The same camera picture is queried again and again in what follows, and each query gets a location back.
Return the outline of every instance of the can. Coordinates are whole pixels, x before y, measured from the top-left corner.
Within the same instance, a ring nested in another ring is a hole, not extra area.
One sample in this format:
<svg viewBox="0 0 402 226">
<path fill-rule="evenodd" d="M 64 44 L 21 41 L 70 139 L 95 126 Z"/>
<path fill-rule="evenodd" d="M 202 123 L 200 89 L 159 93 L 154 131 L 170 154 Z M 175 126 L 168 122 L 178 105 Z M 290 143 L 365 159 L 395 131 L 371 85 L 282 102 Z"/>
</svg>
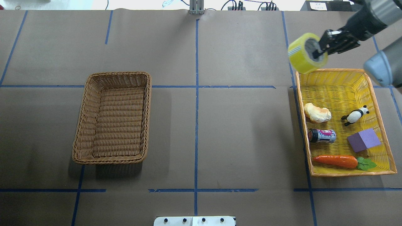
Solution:
<svg viewBox="0 0 402 226">
<path fill-rule="evenodd" d="M 311 143 L 329 143 L 335 142 L 336 134 L 332 129 L 310 129 L 308 131 L 308 140 Z"/>
</svg>

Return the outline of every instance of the white label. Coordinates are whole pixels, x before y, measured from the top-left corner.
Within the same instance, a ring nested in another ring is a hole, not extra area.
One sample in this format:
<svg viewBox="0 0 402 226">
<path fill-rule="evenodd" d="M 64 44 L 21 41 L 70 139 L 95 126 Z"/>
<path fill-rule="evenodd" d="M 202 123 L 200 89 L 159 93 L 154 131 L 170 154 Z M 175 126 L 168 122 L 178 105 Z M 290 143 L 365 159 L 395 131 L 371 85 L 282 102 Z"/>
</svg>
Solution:
<svg viewBox="0 0 402 226">
<path fill-rule="evenodd" d="M 310 8 L 314 10 L 327 11 L 325 2 L 310 2 Z"/>
</svg>

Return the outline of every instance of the orange carrot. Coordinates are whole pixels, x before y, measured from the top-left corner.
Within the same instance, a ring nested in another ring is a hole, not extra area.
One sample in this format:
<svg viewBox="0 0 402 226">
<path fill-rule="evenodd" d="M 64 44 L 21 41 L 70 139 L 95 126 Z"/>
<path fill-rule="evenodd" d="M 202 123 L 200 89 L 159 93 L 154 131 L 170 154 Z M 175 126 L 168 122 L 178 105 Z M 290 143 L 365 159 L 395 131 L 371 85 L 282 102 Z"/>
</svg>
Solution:
<svg viewBox="0 0 402 226">
<path fill-rule="evenodd" d="M 345 168 L 356 168 L 357 159 L 352 155 L 319 155 L 313 158 L 314 161 L 341 166 Z"/>
</svg>

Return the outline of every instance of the white bracket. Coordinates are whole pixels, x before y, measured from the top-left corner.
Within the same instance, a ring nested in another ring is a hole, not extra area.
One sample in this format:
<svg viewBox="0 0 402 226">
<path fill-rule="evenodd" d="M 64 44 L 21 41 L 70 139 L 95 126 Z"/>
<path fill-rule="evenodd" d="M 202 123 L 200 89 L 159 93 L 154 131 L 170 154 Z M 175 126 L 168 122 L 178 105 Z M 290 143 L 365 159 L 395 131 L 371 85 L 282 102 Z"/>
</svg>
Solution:
<svg viewBox="0 0 402 226">
<path fill-rule="evenodd" d="M 204 0 L 190 0 L 190 14 L 204 14 Z"/>
<path fill-rule="evenodd" d="M 158 217 L 154 226 L 236 226 L 236 218 L 231 216 L 183 216 Z"/>
</svg>

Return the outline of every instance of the bread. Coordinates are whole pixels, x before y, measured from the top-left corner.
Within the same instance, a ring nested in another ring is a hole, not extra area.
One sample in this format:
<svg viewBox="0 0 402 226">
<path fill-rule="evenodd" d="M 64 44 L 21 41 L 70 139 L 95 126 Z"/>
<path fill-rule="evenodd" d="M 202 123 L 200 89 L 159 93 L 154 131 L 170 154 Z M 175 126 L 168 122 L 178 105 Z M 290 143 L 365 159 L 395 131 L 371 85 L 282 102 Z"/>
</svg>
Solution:
<svg viewBox="0 0 402 226">
<path fill-rule="evenodd" d="M 312 103 L 304 105 L 304 113 L 315 123 L 322 123 L 331 119 L 331 112 L 327 108 L 319 108 Z"/>
</svg>

